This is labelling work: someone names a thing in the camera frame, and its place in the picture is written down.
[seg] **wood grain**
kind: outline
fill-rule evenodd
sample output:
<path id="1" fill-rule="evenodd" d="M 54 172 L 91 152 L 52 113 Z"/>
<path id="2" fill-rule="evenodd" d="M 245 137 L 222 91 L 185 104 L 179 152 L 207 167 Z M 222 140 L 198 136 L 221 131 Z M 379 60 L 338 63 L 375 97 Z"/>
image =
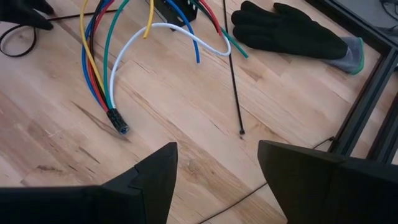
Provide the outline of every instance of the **wood grain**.
<path id="1" fill-rule="evenodd" d="M 227 1 L 228 17 L 239 1 Z M 266 9 L 273 1 L 254 1 Z M 351 35 L 304 1 L 284 0 L 336 32 Z M 81 0 L 49 0 L 58 16 L 78 14 Z M 222 1 L 209 0 L 222 21 Z M 93 11 L 97 1 L 89 1 Z M 115 27 L 108 67 L 121 47 L 146 25 L 149 7 L 131 1 Z M 112 15 L 96 35 L 96 59 Z M 309 58 L 233 50 L 246 135 L 239 135 L 228 59 L 201 49 L 195 63 L 192 41 L 169 29 L 152 29 L 123 58 L 116 80 L 116 104 L 131 126 L 126 136 L 113 129 L 86 87 L 81 72 L 78 19 L 40 31 L 35 50 L 23 58 L 0 55 L 0 184 L 54 186 L 101 184 L 170 141 L 178 142 L 178 177 L 168 223 L 198 223 L 265 182 L 257 161 L 261 139 L 313 147 L 337 133 L 380 55 L 365 47 L 365 69 L 349 76 Z M 4 32 L 12 24 L 1 24 Z M 199 13 L 197 36 L 217 49 L 225 46 Z M 7 40 L 8 52 L 28 46 L 30 29 Z M 390 80 L 354 156 L 363 157 L 377 134 L 398 87 Z M 319 150 L 326 150 L 327 145 Z M 209 223 L 286 223 L 269 187 Z"/>

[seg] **cable end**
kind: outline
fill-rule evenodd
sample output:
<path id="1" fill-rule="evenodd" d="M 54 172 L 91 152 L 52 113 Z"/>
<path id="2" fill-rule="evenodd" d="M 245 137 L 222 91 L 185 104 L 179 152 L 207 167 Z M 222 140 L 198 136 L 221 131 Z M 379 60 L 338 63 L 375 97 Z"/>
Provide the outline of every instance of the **cable end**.
<path id="1" fill-rule="evenodd" d="M 110 109 L 106 115 L 109 120 L 112 122 L 114 128 L 118 131 L 119 134 L 125 135 L 130 130 L 129 126 L 123 120 L 122 116 L 118 112 L 117 109 Z"/>

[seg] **black bracket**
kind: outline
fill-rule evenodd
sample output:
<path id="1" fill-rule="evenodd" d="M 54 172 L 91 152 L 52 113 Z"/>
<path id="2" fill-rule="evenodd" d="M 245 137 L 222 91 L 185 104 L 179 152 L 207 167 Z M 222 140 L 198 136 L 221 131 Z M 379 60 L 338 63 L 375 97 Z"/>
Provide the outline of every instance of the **black bracket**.
<path id="1" fill-rule="evenodd" d="M 196 8 L 196 6 L 189 0 L 173 0 L 173 2 L 185 14 L 189 22 L 192 22 L 197 18 L 198 8 Z M 155 0 L 155 12 L 164 22 L 174 24 L 179 27 L 183 27 L 185 25 L 177 11 L 175 11 L 174 8 L 165 0 Z"/>

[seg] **black wire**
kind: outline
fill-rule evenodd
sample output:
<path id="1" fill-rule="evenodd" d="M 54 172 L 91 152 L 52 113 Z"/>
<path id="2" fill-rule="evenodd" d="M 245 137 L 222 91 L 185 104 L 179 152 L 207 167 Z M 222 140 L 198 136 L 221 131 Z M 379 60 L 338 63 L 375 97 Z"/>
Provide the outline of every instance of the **black wire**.
<path id="1" fill-rule="evenodd" d="M 108 11 L 106 11 L 106 13 L 109 13 L 109 12 L 116 12 L 116 11 L 117 11 L 117 10 L 108 10 Z M 91 16 L 91 15 L 93 15 L 93 14 L 94 14 L 94 12 L 85 13 L 84 16 Z M 61 21 L 61 20 L 64 20 L 64 19 L 73 19 L 73 18 L 77 18 L 77 17 L 80 17 L 80 15 L 63 16 L 63 17 L 57 17 L 57 18 L 52 18 L 52 19 L 47 19 L 47 20 L 48 20 L 48 21 Z M 36 33 L 36 28 L 35 28 L 35 27 L 33 27 L 33 41 L 32 41 L 32 43 L 31 43 L 30 47 L 29 47 L 26 51 L 24 51 L 23 53 L 21 53 L 21 54 L 16 54 L 16 55 L 12 55 L 12 54 L 6 53 L 6 52 L 2 49 L 2 42 L 3 42 L 4 38 L 6 38 L 7 35 L 10 34 L 12 31 L 14 31 L 14 30 L 16 30 L 16 29 L 19 29 L 19 28 L 21 28 L 21 27 L 25 27 L 25 26 L 26 26 L 26 25 L 16 25 L 16 26 L 10 28 L 9 30 L 5 31 L 5 32 L 0 36 L 0 52 L 1 52 L 1 53 L 3 53 L 5 56 L 14 57 L 14 58 L 23 57 L 23 56 L 25 56 L 25 55 L 31 53 L 31 51 L 34 49 L 34 47 L 36 46 L 36 43 L 37 43 L 37 33 Z"/>
<path id="2" fill-rule="evenodd" d="M 98 5 L 97 5 L 97 8 L 95 9 L 94 14 L 93 14 L 93 20 L 91 22 L 89 49 L 90 49 L 90 53 L 93 56 L 93 58 L 95 57 L 95 53 L 94 53 L 94 33 L 95 33 L 94 27 L 95 27 L 95 23 L 96 23 L 97 17 L 98 17 L 98 15 L 101 12 L 101 7 L 104 4 L 104 2 L 105 2 L 105 0 L 100 0 L 99 1 Z M 95 80 L 95 85 L 97 86 L 98 91 L 99 91 L 99 97 L 101 97 L 102 100 L 104 102 L 106 102 L 105 93 L 104 93 L 103 89 L 101 88 L 100 81 L 97 79 L 96 76 L 95 76 L 94 80 Z"/>
<path id="3" fill-rule="evenodd" d="M 267 184 L 268 184 L 268 183 L 263 183 L 263 184 L 261 184 L 258 188 L 256 188 L 256 189 L 253 190 L 252 192 L 250 192 L 250 194 L 244 196 L 243 198 L 241 198 L 241 199 L 238 200 L 237 202 L 233 203 L 233 204 L 232 204 L 231 206 L 229 206 L 228 208 L 226 208 L 226 209 L 224 209 L 224 210 L 222 210 L 222 211 L 220 211 L 220 212 L 217 212 L 216 214 L 210 216 L 209 218 L 206 218 L 205 220 L 201 221 L 201 222 L 198 223 L 198 224 L 203 224 L 203 223 L 207 222 L 208 220 L 211 220 L 212 218 L 214 218 L 214 217 L 220 215 L 221 213 L 223 213 L 223 212 L 229 210 L 230 208 L 232 208 L 232 207 L 234 207 L 235 205 L 241 203 L 244 199 L 248 198 L 249 196 L 251 196 L 252 194 L 254 194 L 255 192 L 257 192 L 258 190 L 260 190 L 261 188 L 263 188 L 263 187 L 266 186 Z"/>
<path id="4" fill-rule="evenodd" d="M 316 146 L 314 146 L 312 149 L 316 149 L 316 148 L 318 148 L 319 146 L 321 146 L 323 143 L 325 143 L 325 142 L 327 142 L 327 141 L 331 141 L 331 142 L 333 142 L 334 140 L 336 140 L 336 138 L 335 138 L 334 136 L 332 136 L 332 137 L 330 137 L 330 138 L 328 138 L 328 139 L 324 140 L 323 142 L 321 142 L 321 143 L 317 144 L 317 145 L 316 145 Z"/>
<path id="5" fill-rule="evenodd" d="M 314 146 L 312 149 L 316 149 L 317 147 L 321 146 L 323 143 L 327 142 L 327 141 L 335 141 L 336 138 L 334 136 L 322 141 L 321 143 L 317 144 L 316 146 Z M 261 188 L 265 187 L 268 183 L 263 183 L 261 184 L 258 188 L 254 189 L 252 192 L 250 192 L 250 194 L 244 196 L 242 199 L 238 200 L 237 202 L 233 203 L 232 205 L 228 206 L 227 208 L 223 209 L 220 212 L 217 212 L 216 214 L 204 219 L 203 221 L 199 222 L 198 224 L 203 224 L 205 222 L 207 222 L 208 220 L 211 220 L 212 218 L 224 213 L 225 211 L 229 210 L 230 208 L 234 207 L 235 205 L 241 203 L 244 199 L 250 197 L 252 194 L 254 194 L 255 192 L 257 192 L 258 190 L 260 190 Z"/>
<path id="6" fill-rule="evenodd" d="M 223 0 L 223 9 L 224 9 L 224 24 L 225 24 L 225 32 L 228 33 L 228 21 L 226 17 L 226 3 L 225 0 Z M 238 90 L 236 88 L 236 81 L 235 81 L 235 71 L 234 71 L 234 63 L 232 61 L 232 52 L 229 55 L 229 68 L 231 70 L 231 76 L 232 76 L 232 84 L 234 88 L 234 96 L 235 96 L 235 103 L 236 103 L 236 109 L 238 111 L 238 119 L 239 119 L 239 125 L 241 127 L 241 130 L 239 131 L 240 135 L 245 134 L 244 128 L 243 128 L 243 121 L 242 121 L 242 114 L 241 114 L 241 107 L 239 105 L 239 98 L 238 98 Z"/>

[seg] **green wire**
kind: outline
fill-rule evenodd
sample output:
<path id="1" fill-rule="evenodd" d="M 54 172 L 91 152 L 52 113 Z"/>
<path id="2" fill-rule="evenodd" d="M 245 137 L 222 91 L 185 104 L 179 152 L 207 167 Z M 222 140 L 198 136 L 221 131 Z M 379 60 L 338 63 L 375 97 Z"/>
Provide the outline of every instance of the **green wire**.
<path id="1" fill-rule="evenodd" d="M 190 2 L 192 4 L 194 4 L 199 10 L 201 10 L 204 14 L 207 15 L 207 13 L 205 12 L 205 9 L 203 8 L 202 5 L 199 5 L 199 3 L 195 2 L 195 0 L 190 0 Z M 222 27 L 221 27 L 221 31 L 223 32 L 223 34 L 226 36 L 226 38 L 237 48 L 237 50 L 243 55 L 244 58 L 248 58 L 249 55 L 241 48 L 241 46 L 239 46 L 239 44 L 237 43 L 236 40 L 234 40 Z"/>
<path id="2" fill-rule="evenodd" d="M 241 48 L 241 46 L 239 46 L 235 39 L 233 39 L 223 28 L 221 28 L 221 31 L 223 31 L 223 34 L 226 36 L 226 38 L 237 48 L 244 58 L 249 57 L 249 55 Z"/>
<path id="3" fill-rule="evenodd" d="M 120 5 L 118 11 L 116 12 L 116 14 L 113 17 L 111 26 L 109 27 L 109 32 L 108 32 L 108 36 L 106 38 L 106 42 L 105 42 L 105 50 L 104 50 L 104 89 L 105 89 L 105 98 L 106 98 L 106 104 L 108 105 L 109 108 L 113 108 L 112 107 L 112 102 L 111 102 L 111 98 L 109 95 L 109 85 L 108 85 L 108 54 L 109 54 L 109 44 L 111 42 L 111 38 L 112 38 L 112 33 L 113 33 L 113 29 L 116 25 L 116 21 L 118 21 L 120 13 L 123 11 L 124 7 L 126 6 L 126 4 L 129 2 L 129 0 L 124 0 L 123 3 Z"/>

